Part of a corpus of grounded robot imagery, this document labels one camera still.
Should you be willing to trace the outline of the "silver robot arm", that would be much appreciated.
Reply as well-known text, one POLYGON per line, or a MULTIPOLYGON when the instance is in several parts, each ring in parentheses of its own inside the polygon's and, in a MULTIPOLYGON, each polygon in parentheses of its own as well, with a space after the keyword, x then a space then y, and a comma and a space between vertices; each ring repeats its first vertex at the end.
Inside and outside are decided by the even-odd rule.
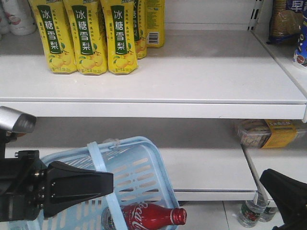
POLYGON ((78 203, 113 192, 113 174, 79 169, 60 161, 45 165, 37 150, 5 157, 5 146, 33 132, 34 115, 0 108, 0 220, 34 220, 40 211, 52 217, 78 203))

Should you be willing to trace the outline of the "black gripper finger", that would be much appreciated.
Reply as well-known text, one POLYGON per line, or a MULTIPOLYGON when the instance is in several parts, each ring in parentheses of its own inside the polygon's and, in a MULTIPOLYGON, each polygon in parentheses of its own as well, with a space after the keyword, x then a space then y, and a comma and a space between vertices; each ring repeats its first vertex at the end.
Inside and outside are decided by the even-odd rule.
POLYGON ((76 168, 60 161, 47 167, 44 217, 113 192, 113 174, 76 168))
POLYGON ((260 182, 274 200, 283 225, 274 230, 307 229, 307 184, 273 169, 263 171, 260 182))

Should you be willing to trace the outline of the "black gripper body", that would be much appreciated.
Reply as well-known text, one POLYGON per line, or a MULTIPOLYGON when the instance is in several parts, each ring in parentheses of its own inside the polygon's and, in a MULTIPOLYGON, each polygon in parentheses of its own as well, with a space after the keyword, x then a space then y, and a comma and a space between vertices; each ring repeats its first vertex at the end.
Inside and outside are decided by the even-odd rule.
POLYGON ((38 197, 46 165, 38 150, 22 150, 0 160, 0 219, 35 220, 42 199, 38 197))

